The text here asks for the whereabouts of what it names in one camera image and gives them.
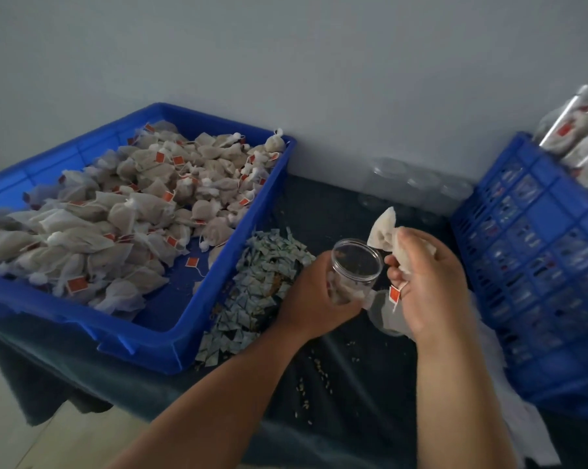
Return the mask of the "person's left hand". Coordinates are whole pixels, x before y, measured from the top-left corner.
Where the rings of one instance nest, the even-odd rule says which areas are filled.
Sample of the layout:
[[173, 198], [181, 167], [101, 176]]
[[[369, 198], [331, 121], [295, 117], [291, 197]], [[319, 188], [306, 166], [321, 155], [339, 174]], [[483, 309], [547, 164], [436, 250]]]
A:
[[300, 345], [328, 333], [326, 311], [331, 299], [327, 272], [330, 264], [330, 251], [319, 254], [299, 274], [280, 306], [276, 327]]

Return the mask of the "person's right hand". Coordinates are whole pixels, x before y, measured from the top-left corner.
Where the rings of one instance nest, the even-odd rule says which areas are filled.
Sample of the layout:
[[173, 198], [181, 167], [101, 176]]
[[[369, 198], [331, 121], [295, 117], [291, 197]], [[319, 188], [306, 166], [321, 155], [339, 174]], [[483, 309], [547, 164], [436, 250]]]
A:
[[477, 325], [459, 259], [432, 235], [429, 241], [437, 248], [435, 262], [415, 232], [402, 229], [400, 237], [414, 266], [413, 275], [401, 292], [401, 301], [417, 346], [432, 348], [476, 342]]

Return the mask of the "white tea bag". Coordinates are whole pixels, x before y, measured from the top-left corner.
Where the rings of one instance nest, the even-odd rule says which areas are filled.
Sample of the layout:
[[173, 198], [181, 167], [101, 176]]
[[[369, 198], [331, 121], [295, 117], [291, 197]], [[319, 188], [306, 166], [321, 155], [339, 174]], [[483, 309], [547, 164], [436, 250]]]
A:
[[398, 266], [406, 279], [410, 279], [414, 272], [414, 266], [408, 255], [403, 239], [400, 237], [402, 229], [415, 232], [418, 241], [422, 243], [427, 254], [435, 262], [437, 248], [429, 241], [431, 235], [405, 226], [396, 225], [397, 217], [393, 207], [386, 209], [374, 222], [368, 236], [367, 245], [371, 248], [389, 252], [388, 266]]
[[377, 330], [392, 336], [404, 336], [414, 340], [414, 335], [407, 324], [402, 308], [401, 288], [393, 284], [387, 289], [365, 291], [363, 308], [371, 323]]

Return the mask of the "clear plastic jar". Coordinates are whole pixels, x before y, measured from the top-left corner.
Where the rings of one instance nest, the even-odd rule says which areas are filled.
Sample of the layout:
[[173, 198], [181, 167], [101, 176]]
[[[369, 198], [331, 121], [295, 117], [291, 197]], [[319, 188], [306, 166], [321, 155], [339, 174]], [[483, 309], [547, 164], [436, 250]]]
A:
[[426, 212], [433, 212], [440, 185], [438, 173], [424, 169], [411, 170], [407, 179], [405, 203]]
[[452, 178], [444, 180], [440, 185], [438, 214], [450, 217], [468, 199], [474, 191], [474, 186], [462, 179]]
[[371, 211], [383, 212], [390, 206], [409, 207], [412, 188], [408, 184], [412, 167], [392, 157], [375, 157], [359, 194], [359, 203]]
[[373, 303], [373, 290], [383, 270], [381, 255], [359, 239], [341, 239], [331, 251], [327, 272], [329, 297], [335, 305], [361, 301], [364, 309]]

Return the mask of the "person's left forearm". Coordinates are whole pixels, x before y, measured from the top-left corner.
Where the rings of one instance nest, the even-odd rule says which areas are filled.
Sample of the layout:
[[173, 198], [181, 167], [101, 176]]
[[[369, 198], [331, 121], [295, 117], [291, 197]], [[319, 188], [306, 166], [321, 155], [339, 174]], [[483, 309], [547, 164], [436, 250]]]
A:
[[278, 320], [170, 405], [106, 469], [235, 469], [311, 320]]

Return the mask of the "person's right forearm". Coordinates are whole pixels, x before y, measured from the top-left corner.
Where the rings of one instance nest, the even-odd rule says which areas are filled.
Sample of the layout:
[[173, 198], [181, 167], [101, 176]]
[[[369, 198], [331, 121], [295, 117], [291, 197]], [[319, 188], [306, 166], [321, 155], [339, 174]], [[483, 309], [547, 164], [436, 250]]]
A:
[[517, 469], [474, 316], [427, 328], [417, 344], [417, 468]]

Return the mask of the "scattered grain crumbs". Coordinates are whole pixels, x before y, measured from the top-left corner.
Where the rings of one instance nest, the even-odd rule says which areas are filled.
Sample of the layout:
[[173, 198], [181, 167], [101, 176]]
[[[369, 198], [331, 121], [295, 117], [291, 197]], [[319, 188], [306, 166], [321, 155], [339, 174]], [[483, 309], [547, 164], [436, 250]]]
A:
[[346, 416], [357, 416], [344, 376], [321, 339], [306, 344], [293, 361], [296, 396], [293, 415], [308, 428], [344, 426]]

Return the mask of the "dark table cloth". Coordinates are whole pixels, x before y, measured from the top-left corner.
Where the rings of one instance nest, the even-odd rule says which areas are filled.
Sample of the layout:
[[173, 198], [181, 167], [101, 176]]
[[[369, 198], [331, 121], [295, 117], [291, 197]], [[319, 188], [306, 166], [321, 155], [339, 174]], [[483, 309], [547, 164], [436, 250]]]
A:
[[[365, 239], [373, 212], [357, 193], [288, 176], [268, 215], [267, 228], [289, 226], [317, 254], [343, 237]], [[415, 469], [415, 371], [417, 352], [408, 338], [378, 331], [365, 313], [321, 338], [342, 372], [357, 416], [344, 426], [308, 428], [294, 417], [293, 362], [267, 410], [243, 462], [335, 469]], [[83, 423], [110, 406], [151, 421], [210, 370], [190, 368], [166, 376], [96, 350], [89, 336], [35, 316], [0, 318], [0, 371], [31, 426], [45, 424], [73, 401]]]

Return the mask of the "pile of small grey-green packets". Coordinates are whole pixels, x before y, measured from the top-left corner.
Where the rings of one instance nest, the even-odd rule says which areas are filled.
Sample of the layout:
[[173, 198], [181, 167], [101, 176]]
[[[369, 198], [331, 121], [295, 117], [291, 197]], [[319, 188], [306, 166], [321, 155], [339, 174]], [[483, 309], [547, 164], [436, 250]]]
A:
[[249, 347], [270, 325], [300, 271], [314, 259], [289, 226], [254, 232], [212, 308], [196, 368], [215, 367]]

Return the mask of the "blue slotted plastic crate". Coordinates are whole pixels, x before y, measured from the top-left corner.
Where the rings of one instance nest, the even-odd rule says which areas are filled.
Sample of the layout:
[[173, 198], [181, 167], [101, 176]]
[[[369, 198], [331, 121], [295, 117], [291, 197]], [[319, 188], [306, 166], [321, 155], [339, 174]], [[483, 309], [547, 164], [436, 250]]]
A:
[[588, 420], [588, 191], [519, 132], [450, 225], [510, 384]]

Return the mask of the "blue plastic tray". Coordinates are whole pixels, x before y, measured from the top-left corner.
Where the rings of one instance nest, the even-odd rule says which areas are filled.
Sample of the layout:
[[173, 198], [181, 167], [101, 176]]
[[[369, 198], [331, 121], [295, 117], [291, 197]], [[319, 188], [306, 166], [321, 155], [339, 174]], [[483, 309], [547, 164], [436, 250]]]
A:
[[[128, 145], [139, 127], [154, 126], [157, 121], [171, 122], [189, 139], [201, 133], [241, 133], [255, 146], [273, 134], [267, 129], [173, 104], [154, 103], [0, 171], [0, 208], [23, 208], [24, 193], [34, 186], [57, 182], [63, 170], [87, 166], [106, 150]], [[233, 277], [246, 240], [256, 226], [263, 225], [275, 199], [281, 195], [288, 162], [297, 145], [290, 135], [285, 136], [285, 142], [287, 147], [273, 172], [211, 269], [207, 268], [207, 254], [199, 255], [197, 242], [192, 242], [189, 255], [176, 259], [167, 272], [170, 282], [146, 297], [146, 307], [133, 321], [104, 315], [2, 277], [0, 318], [35, 316], [50, 323], [55, 334], [64, 327], [88, 335], [97, 343], [98, 351], [165, 375], [187, 369], [198, 352], [203, 332], [208, 329], [212, 308], [222, 297], [221, 288]], [[206, 274], [196, 293], [192, 288], [199, 279], [198, 271], [186, 265], [194, 256], [199, 256], [198, 270]]]

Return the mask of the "white cloth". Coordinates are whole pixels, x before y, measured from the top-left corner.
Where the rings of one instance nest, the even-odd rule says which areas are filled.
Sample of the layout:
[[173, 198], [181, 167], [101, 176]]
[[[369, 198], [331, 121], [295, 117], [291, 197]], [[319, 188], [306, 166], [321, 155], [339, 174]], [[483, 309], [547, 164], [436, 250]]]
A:
[[527, 460], [533, 460], [545, 467], [560, 465], [561, 460], [544, 420], [537, 408], [525, 402], [510, 385], [505, 373], [507, 365], [504, 353], [496, 333], [482, 321], [476, 295], [472, 291], [469, 295], [471, 309], [478, 323], [478, 340], [499, 400], [518, 469], [525, 469]]

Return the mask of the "pile of tagged tea bags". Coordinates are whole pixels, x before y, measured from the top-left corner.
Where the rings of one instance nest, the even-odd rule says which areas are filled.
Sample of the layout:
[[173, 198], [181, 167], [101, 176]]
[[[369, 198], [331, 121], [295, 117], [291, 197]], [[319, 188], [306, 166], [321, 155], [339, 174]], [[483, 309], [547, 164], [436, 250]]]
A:
[[278, 128], [256, 146], [242, 133], [189, 139], [146, 124], [56, 184], [0, 209], [0, 277], [106, 315], [133, 315], [169, 282], [174, 262], [223, 247], [287, 148]]

